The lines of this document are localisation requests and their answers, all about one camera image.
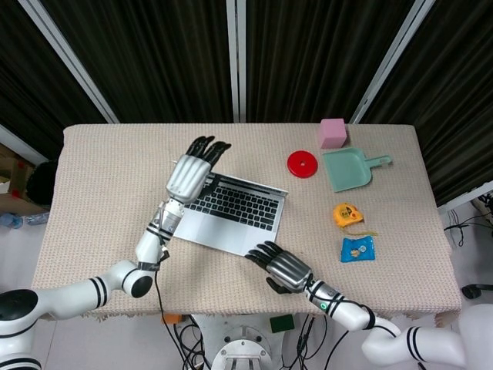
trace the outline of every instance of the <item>pink cube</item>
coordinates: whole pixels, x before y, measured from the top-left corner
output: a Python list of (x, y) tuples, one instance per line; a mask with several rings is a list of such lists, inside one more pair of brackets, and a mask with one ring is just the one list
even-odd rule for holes
[(318, 129), (318, 145), (321, 149), (341, 148), (346, 138), (343, 118), (322, 119)]

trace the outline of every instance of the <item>red disc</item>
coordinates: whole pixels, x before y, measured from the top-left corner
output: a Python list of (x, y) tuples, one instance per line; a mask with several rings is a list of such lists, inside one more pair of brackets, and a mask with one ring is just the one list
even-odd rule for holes
[(312, 153), (298, 150), (287, 159), (287, 168), (294, 176), (305, 179), (317, 172), (318, 162)]

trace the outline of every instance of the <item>plastic bottle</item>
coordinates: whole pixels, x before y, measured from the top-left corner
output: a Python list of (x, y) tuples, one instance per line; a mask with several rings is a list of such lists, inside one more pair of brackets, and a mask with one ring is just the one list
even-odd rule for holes
[(2, 214), (0, 215), (0, 225), (10, 227), (11, 229), (19, 229), (24, 220), (20, 216), (14, 214)]
[(25, 217), (25, 222), (28, 225), (40, 225), (46, 224), (48, 222), (49, 212), (45, 212), (43, 214), (32, 214), (31, 216)]

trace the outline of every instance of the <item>laptop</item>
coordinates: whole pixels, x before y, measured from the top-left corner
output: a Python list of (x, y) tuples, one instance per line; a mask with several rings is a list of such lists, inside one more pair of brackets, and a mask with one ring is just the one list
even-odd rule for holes
[(241, 256), (275, 241), (285, 190), (210, 173), (205, 187), (214, 185), (210, 195), (185, 206), (175, 237)]

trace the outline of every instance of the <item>green dustpan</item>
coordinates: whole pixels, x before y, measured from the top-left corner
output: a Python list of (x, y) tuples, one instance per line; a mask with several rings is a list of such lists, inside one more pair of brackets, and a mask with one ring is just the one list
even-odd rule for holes
[(346, 148), (324, 154), (325, 168), (335, 192), (362, 187), (371, 180), (371, 167), (392, 162), (389, 156), (379, 156), (369, 160), (358, 148)]

